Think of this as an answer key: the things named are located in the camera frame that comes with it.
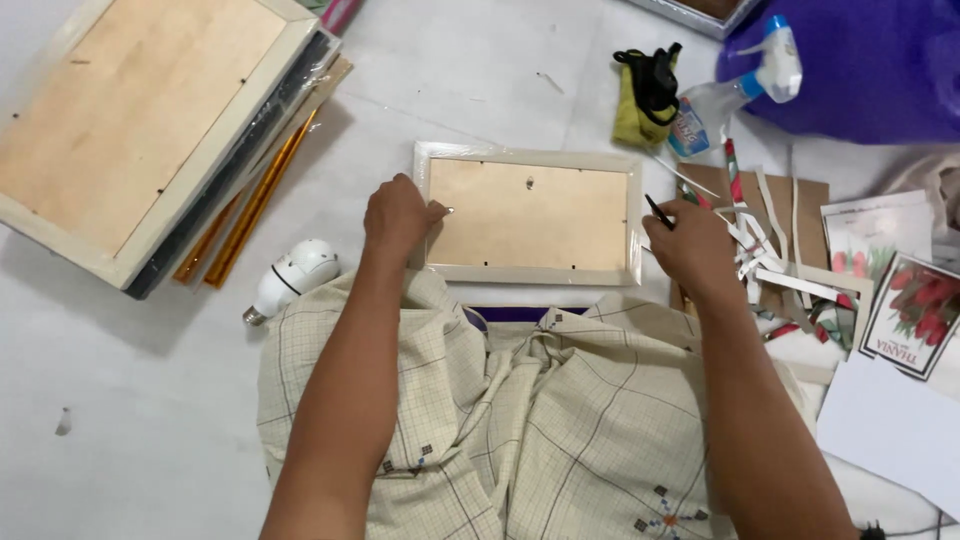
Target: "cardboard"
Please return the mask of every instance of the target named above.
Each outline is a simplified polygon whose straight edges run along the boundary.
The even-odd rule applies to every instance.
[[[681,163],[678,167],[681,174],[689,177],[690,180],[701,184],[703,187],[719,193],[720,197],[714,197],[708,193],[697,190],[714,208],[732,207],[733,198],[730,194],[730,173],[725,168],[710,167],[706,165],[696,165],[691,163]],[[775,234],[771,235],[770,241],[777,254],[784,260],[793,260],[793,181],[783,176],[767,176],[767,185],[770,187],[770,196],[774,201],[774,211],[777,214],[777,221],[786,235],[787,249],[783,250]],[[750,209],[766,216],[767,209],[763,204],[763,195],[760,194],[760,186],[756,180],[756,174],[749,171],[740,171],[740,184],[743,189],[743,200]],[[820,207],[829,203],[830,186],[822,182],[813,182],[811,180],[800,180],[799,186],[800,200],[797,204],[797,231],[800,234],[800,256],[803,258],[804,266],[813,266],[823,270],[829,270],[827,237],[824,234],[823,219],[820,215]],[[783,287],[763,283],[760,293],[760,305],[769,311],[773,311],[778,317],[785,317],[786,310],[783,307],[783,299],[780,293]],[[681,306],[682,303],[671,300],[671,305]]]

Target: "frame backing board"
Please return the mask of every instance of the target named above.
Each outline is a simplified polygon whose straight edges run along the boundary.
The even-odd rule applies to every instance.
[[[4,104],[0,220],[124,287],[317,24],[294,0],[88,0]]]
[[[418,143],[425,200],[454,208],[412,258],[451,281],[639,283],[639,163]]]

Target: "purple fabric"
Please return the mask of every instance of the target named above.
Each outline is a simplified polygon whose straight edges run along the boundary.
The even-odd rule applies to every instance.
[[[782,14],[793,28],[804,82],[778,105],[745,110],[789,133],[862,144],[960,142],[960,0],[771,0],[727,38],[717,81],[759,65],[737,56]]]

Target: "person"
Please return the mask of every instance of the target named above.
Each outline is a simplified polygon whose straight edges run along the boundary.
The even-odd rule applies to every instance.
[[[712,485],[742,539],[858,538],[829,468],[760,342],[722,218],[686,201],[643,219],[663,270],[697,307]],[[262,540],[363,538],[373,479],[396,425],[406,259],[446,215],[405,175],[370,198],[349,299],[303,391]],[[370,335],[379,336],[370,339]]]

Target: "white light bulb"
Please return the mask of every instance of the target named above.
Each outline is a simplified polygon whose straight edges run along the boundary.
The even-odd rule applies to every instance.
[[[305,240],[274,263],[256,288],[256,301],[243,315],[252,327],[280,313],[299,295],[329,282],[340,273],[333,248],[322,240]]]

